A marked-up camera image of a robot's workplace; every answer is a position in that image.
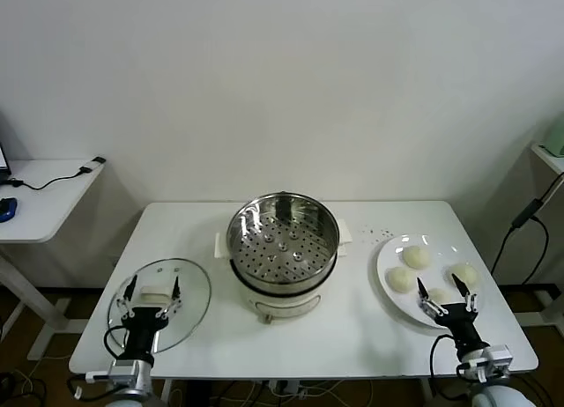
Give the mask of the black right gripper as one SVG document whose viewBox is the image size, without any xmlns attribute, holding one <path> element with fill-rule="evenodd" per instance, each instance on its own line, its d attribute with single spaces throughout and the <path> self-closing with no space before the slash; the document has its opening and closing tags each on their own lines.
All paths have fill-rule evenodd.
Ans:
<svg viewBox="0 0 564 407">
<path fill-rule="evenodd" d="M 483 349 L 486 343 L 474 327 L 474 321 L 478 316 L 478 295 L 471 293 L 466 283 L 455 273 L 452 273 L 451 277 L 457 290 L 464 297 L 464 303 L 451 303 L 442 307 L 430 298 L 426 287 L 418 277 L 419 307 L 428 317 L 435 318 L 434 321 L 438 325 L 450 331 L 458 350 Z"/>
</svg>

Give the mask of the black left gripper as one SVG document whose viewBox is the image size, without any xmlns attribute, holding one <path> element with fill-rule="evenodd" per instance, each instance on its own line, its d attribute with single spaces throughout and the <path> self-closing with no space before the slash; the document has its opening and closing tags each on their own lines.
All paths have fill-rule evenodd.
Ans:
<svg viewBox="0 0 564 407">
<path fill-rule="evenodd" d="M 153 359 L 152 345 L 155 335 L 169 324 L 169 319 L 176 315 L 182 306 L 179 277 L 175 277 L 173 291 L 160 309 L 133 308 L 132 299 L 136 285 L 137 275 L 133 275 L 123 292 L 117 294 L 115 299 L 122 326 L 128 333 L 121 359 Z"/>
</svg>

